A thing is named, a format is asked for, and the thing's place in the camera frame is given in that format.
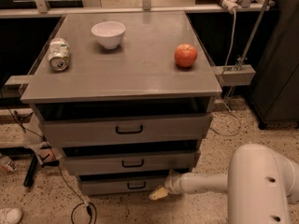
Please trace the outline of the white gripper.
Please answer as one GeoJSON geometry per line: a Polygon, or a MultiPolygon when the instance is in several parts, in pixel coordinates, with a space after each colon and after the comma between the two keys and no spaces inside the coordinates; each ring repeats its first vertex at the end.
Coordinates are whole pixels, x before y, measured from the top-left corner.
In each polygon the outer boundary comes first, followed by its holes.
{"type": "Polygon", "coordinates": [[[168,192],[170,194],[183,194],[186,192],[185,188],[182,186],[182,180],[183,180],[183,174],[174,173],[169,175],[165,182],[164,187],[159,186],[157,189],[155,189],[150,195],[149,198],[152,201],[157,201],[162,198],[165,198],[168,195],[168,192]]]}

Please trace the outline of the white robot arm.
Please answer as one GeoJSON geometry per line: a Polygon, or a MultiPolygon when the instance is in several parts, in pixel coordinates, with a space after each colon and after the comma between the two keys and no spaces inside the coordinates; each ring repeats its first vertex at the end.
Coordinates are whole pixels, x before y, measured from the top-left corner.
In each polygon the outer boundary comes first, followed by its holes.
{"type": "Polygon", "coordinates": [[[269,147],[245,144],[226,174],[172,172],[149,198],[208,191],[228,195],[229,224],[292,224],[288,205],[299,202],[299,164],[269,147]]]}

